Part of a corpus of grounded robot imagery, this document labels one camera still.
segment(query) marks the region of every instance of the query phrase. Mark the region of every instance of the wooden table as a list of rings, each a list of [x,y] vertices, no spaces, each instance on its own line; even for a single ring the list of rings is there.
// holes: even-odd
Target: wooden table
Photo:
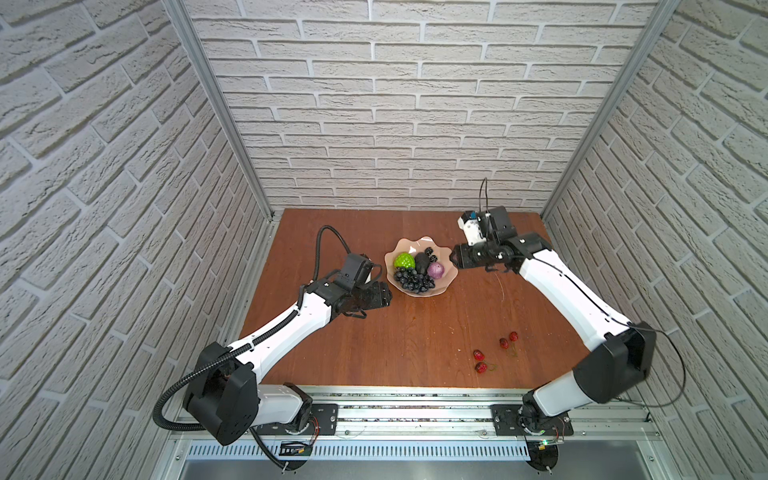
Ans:
[[[286,210],[259,280],[242,335],[258,329],[296,301],[312,278],[315,237],[334,226],[355,253],[375,263],[406,237],[430,236],[441,247],[466,240],[460,212]],[[546,236],[537,214],[511,214],[518,232]],[[345,252],[323,234],[320,276],[340,268]],[[339,316],[281,359],[264,383],[533,388],[570,370],[588,351],[568,321],[531,284],[514,273],[460,270],[442,295],[412,298],[394,286],[390,306],[367,319]],[[509,350],[498,339],[514,330]],[[480,349],[494,371],[474,370]]]

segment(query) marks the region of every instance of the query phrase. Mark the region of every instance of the aluminum frame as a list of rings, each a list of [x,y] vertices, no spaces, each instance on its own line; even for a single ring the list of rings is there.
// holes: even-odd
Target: aluminum frame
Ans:
[[[651,12],[640,38],[634,44],[627,61],[616,74],[614,83],[603,98],[602,103],[600,103],[598,112],[589,123],[587,130],[581,137],[581,141],[576,146],[574,154],[571,156],[571,161],[568,162],[562,177],[560,177],[558,185],[554,188],[549,201],[541,211],[541,218],[543,220],[547,220],[552,215],[558,202],[565,195],[568,184],[576,172],[578,172],[581,164],[584,163],[584,159],[586,159],[594,141],[598,139],[598,135],[608,125],[608,121],[613,116],[614,111],[616,111],[621,99],[627,93],[627,89],[634,81],[648,55],[654,49],[656,41],[661,36],[661,32],[667,27],[679,3],[680,0],[659,0],[656,4],[656,8]]]
[[[339,405],[336,436],[350,445],[371,441],[488,442],[523,440],[522,437],[497,437],[490,405],[516,403],[527,389],[402,388],[380,386],[301,386],[316,402]],[[575,435],[565,442],[591,440],[629,440],[638,442],[654,480],[680,478],[669,450],[646,409],[621,401],[605,405],[590,404],[571,410]],[[184,412],[180,422],[192,421]],[[295,440],[292,435],[264,435],[265,441]],[[538,437],[554,440],[553,435]],[[176,480],[190,449],[210,442],[206,432],[174,432],[158,462],[156,480]]]
[[[270,201],[266,197],[258,175],[256,175],[256,169],[251,164],[245,143],[240,136],[240,130],[235,124],[227,100],[221,91],[219,82],[214,74],[214,68],[211,67],[210,61],[207,55],[205,55],[203,42],[200,41],[200,37],[194,29],[189,11],[186,5],[184,5],[183,0],[164,0],[164,3],[170,21],[176,27],[176,33],[179,35],[181,46],[187,50],[190,63],[197,73],[197,78],[200,80],[208,100],[210,100],[210,106],[221,123],[221,130],[227,136],[227,140],[230,142],[232,151],[235,154],[235,159],[240,164],[240,168],[243,169],[243,174],[248,181],[250,189],[253,191],[253,195],[256,196],[259,210],[261,210],[261,213],[268,222],[273,222],[274,210],[270,206]]]

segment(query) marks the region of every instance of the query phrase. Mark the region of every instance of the white brick wall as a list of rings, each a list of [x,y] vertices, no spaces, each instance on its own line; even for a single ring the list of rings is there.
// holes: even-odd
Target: white brick wall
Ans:
[[[654,2],[187,6],[280,214],[456,210],[475,204],[459,182],[486,175],[519,180],[492,181],[489,193],[539,211]],[[535,184],[543,172],[550,182]],[[305,188],[313,177],[322,193]],[[414,191],[414,180],[433,184]]]
[[[680,347],[685,395],[652,413],[685,478],[768,475],[768,55],[760,5],[680,3],[546,220],[582,279]],[[675,377],[679,360],[659,339],[639,393],[666,402],[678,392]]]
[[[0,478],[149,478],[264,219],[162,2],[0,18]]]

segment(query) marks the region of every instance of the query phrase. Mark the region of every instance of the strawberry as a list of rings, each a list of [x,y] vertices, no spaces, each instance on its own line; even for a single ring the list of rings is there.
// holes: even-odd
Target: strawberry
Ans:
[[[477,373],[483,373],[485,370],[494,371],[496,370],[496,365],[494,363],[489,365],[488,363],[485,363],[485,362],[477,362],[477,365],[475,365],[475,371]]]

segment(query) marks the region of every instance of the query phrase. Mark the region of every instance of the metal bracket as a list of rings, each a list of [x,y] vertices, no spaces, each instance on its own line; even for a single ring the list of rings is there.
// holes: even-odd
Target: metal bracket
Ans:
[[[526,435],[525,430],[520,426],[520,415],[518,414],[518,411],[521,406],[522,405],[519,403],[491,405],[493,427],[496,430],[496,436],[512,437],[516,435]],[[569,437],[574,434],[574,428],[573,425],[571,425],[571,419],[568,417],[567,412],[552,417],[548,422],[543,422],[542,428],[546,431],[545,435],[555,435],[555,429],[557,429],[560,436]]]
[[[339,406],[336,403],[313,403],[310,408],[310,418],[317,419],[320,425],[320,436],[336,434],[336,414],[339,412]],[[286,426],[282,423],[267,423],[258,425],[256,431],[259,435],[291,435]],[[303,434],[311,435],[312,430],[307,428]]]

